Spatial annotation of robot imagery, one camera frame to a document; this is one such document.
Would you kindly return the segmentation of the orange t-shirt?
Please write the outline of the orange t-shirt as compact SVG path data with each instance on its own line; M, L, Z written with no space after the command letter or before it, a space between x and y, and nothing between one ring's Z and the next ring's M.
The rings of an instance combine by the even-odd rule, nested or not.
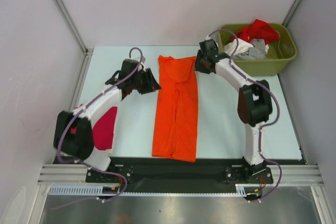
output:
M159 83L152 156L196 161L198 86L196 57L158 58Z

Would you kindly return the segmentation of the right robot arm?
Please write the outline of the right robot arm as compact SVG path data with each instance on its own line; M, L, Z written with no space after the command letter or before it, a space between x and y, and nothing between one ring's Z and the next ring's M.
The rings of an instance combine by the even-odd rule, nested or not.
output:
M272 114L269 83L266 80L256 81L244 73L227 54L219 52L213 39L201 41L199 46L194 70L205 74L215 73L238 92L237 113L245 125L246 146L243 164L241 167L229 168L226 171L226 179L254 183L267 168L261 153L261 127Z

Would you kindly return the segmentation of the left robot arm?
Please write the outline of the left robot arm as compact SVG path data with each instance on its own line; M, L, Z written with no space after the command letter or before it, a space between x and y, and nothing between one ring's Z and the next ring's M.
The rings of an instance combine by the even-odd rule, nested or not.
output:
M67 154L97 170L103 181L112 181L116 169L111 166L111 158L95 147L94 126L132 91L146 94L160 89L150 68L138 60L125 59L121 69L104 83L95 98L72 111L58 114L54 136L58 160L64 162L61 153Z

